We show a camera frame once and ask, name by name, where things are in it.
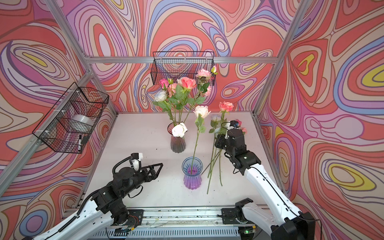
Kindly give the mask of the pale blue rose stem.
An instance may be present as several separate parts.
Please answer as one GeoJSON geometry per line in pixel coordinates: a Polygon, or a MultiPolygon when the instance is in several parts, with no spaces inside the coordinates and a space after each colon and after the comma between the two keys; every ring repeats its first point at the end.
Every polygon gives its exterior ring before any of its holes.
{"type": "Polygon", "coordinates": [[[167,112],[170,120],[173,124],[176,123],[176,117],[172,112],[172,105],[168,101],[168,95],[165,90],[160,90],[155,94],[155,98],[153,100],[153,104],[157,107],[160,107],[163,112],[167,112]]]}

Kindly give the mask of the red pink rose stem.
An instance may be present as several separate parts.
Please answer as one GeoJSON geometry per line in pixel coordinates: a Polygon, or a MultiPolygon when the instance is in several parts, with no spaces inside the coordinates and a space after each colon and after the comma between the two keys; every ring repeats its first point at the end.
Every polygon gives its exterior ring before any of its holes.
{"type": "Polygon", "coordinates": [[[219,103],[220,113],[213,115],[209,130],[210,134],[214,135],[215,140],[219,135],[226,135],[230,123],[227,121],[226,115],[234,109],[234,104],[231,102],[220,102],[219,103]]]}

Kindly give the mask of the small pink bud rose stem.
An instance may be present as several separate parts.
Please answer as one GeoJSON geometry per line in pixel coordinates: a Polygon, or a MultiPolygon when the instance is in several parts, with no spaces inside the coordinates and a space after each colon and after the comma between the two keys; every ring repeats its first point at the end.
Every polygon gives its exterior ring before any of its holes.
{"type": "Polygon", "coordinates": [[[197,78],[196,94],[192,98],[187,98],[187,104],[189,105],[189,110],[188,110],[187,116],[184,119],[184,123],[188,119],[192,110],[195,109],[197,105],[202,104],[205,101],[205,99],[211,94],[212,92],[211,84],[217,74],[218,73],[217,73],[216,65],[213,65],[209,71],[205,69],[198,70],[196,74],[196,78],[197,78]]]}

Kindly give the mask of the pink white mixed rose stem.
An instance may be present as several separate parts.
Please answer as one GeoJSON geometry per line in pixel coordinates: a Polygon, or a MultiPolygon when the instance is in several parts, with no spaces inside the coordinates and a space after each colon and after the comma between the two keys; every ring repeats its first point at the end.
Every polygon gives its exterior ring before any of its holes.
{"type": "Polygon", "coordinates": [[[215,142],[216,142],[215,138],[213,140],[213,148],[212,148],[212,154],[211,154],[211,160],[210,160],[210,163],[209,165],[203,170],[203,173],[207,173],[207,178],[208,178],[208,187],[207,187],[207,195],[209,194],[210,192],[210,186],[211,186],[211,181],[212,181],[212,176],[213,176],[213,171],[215,169],[215,165],[217,162],[219,162],[219,181],[220,181],[220,185],[223,186],[223,183],[222,183],[222,177],[221,177],[221,155],[222,155],[222,149],[219,149],[219,148],[216,148],[215,147],[215,142]]]}

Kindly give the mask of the cream pink rose stem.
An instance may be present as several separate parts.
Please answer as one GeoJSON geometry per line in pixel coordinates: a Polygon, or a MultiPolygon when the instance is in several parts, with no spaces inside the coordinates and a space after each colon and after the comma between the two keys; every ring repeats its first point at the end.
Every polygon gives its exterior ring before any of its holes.
{"type": "Polygon", "coordinates": [[[196,159],[196,151],[199,141],[199,136],[201,133],[204,133],[206,131],[205,127],[205,118],[211,113],[208,106],[196,106],[194,110],[194,114],[196,116],[195,125],[197,127],[197,136],[194,146],[194,152],[193,152],[193,158],[190,165],[190,173],[194,174],[196,171],[194,170],[194,162],[196,159]]]}

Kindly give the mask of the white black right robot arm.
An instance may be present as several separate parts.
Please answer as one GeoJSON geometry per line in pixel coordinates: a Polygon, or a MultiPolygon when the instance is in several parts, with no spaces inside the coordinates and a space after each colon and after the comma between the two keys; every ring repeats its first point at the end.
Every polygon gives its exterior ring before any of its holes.
{"type": "Polygon", "coordinates": [[[316,220],[312,214],[303,213],[271,180],[261,160],[247,149],[242,130],[231,129],[224,135],[218,135],[215,146],[225,150],[225,156],[255,186],[271,211],[268,214],[251,199],[244,199],[235,207],[239,221],[254,223],[273,240],[315,238],[316,220]]]}

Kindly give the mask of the pink grey glass vase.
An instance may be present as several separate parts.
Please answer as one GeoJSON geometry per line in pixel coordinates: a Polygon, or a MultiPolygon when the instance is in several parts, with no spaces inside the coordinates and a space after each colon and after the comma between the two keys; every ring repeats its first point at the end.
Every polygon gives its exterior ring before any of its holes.
{"type": "Polygon", "coordinates": [[[167,131],[171,136],[171,143],[170,143],[171,150],[174,153],[182,153],[186,149],[185,138],[174,137],[172,133],[173,128],[174,128],[174,123],[170,123],[167,127],[167,131]]]}

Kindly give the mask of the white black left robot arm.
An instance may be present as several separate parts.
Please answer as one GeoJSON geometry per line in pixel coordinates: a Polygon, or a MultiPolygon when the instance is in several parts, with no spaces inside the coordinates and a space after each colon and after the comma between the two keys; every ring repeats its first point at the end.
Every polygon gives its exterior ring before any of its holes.
{"type": "Polygon", "coordinates": [[[158,178],[163,164],[142,165],[143,154],[133,153],[112,168],[112,181],[91,192],[68,218],[25,240],[86,240],[102,228],[124,225],[131,216],[123,199],[158,178]]]}

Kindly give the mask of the purple blue glass vase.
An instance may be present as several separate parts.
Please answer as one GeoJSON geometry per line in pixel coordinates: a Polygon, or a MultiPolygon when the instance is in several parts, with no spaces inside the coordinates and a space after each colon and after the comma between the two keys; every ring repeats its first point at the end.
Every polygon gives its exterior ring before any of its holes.
{"type": "Polygon", "coordinates": [[[184,185],[189,190],[196,190],[202,184],[203,163],[196,157],[188,157],[183,161],[184,185]]]}

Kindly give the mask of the bright pink rose stem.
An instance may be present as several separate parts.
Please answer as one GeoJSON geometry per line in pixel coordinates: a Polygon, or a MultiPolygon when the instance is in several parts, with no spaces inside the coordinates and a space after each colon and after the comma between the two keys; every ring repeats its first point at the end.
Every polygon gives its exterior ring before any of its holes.
{"type": "Polygon", "coordinates": [[[161,85],[163,90],[166,90],[169,86],[169,81],[167,79],[161,79],[160,85],[161,85]]]}

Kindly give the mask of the coral pink rose stem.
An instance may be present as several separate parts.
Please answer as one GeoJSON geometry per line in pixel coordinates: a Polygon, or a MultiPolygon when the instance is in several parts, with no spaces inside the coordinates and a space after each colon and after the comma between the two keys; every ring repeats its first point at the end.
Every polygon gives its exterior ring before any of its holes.
{"type": "Polygon", "coordinates": [[[178,123],[184,122],[187,117],[183,117],[183,112],[185,107],[188,107],[188,112],[190,113],[192,107],[195,104],[195,98],[192,97],[191,92],[197,87],[197,82],[195,79],[191,79],[188,77],[182,77],[177,79],[176,85],[176,94],[175,99],[176,103],[175,111],[176,111],[176,121],[178,123]]]}

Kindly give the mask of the pink spray rose stem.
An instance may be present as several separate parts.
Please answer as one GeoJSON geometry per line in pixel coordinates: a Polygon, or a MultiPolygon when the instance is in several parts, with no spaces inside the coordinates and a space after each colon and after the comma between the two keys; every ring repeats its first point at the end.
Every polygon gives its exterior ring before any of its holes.
{"type": "Polygon", "coordinates": [[[176,124],[177,122],[177,117],[176,117],[176,99],[174,99],[174,96],[176,94],[176,88],[177,88],[177,83],[174,82],[173,79],[168,78],[167,79],[169,85],[167,87],[167,93],[168,93],[168,102],[171,105],[171,113],[173,115],[173,123],[176,124]]]}

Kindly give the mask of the white tape roll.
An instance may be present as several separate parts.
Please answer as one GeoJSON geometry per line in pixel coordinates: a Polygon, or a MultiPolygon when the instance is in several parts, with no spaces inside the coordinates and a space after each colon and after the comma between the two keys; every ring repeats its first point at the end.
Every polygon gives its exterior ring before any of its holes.
{"type": "Polygon", "coordinates": [[[89,117],[84,116],[84,115],[79,115],[79,114],[74,115],[72,117],[72,120],[80,122],[82,124],[89,125],[89,126],[93,126],[94,125],[94,121],[92,119],[90,119],[89,117]]]}

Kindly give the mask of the aluminium frame post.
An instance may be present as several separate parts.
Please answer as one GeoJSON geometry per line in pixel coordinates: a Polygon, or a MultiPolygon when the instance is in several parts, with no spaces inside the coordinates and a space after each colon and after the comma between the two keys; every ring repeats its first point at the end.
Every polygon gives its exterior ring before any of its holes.
{"type": "Polygon", "coordinates": [[[56,22],[58,23],[59,27],[61,28],[64,37],[66,40],[71,44],[71,47],[73,48],[76,56],[78,57],[78,60],[80,61],[81,65],[86,70],[86,76],[84,77],[84,80],[79,80],[78,85],[79,86],[86,86],[90,80],[93,81],[93,84],[95,88],[103,93],[107,93],[105,87],[101,83],[101,80],[96,75],[94,69],[92,68],[92,64],[88,61],[88,55],[84,52],[82,49],[78,39],[76,38],[75,34],[72,31],[72,28],[64,15],[62,9],[60,8],[57,1],[46,1],[46,5],[55,18],[56,22]]]}

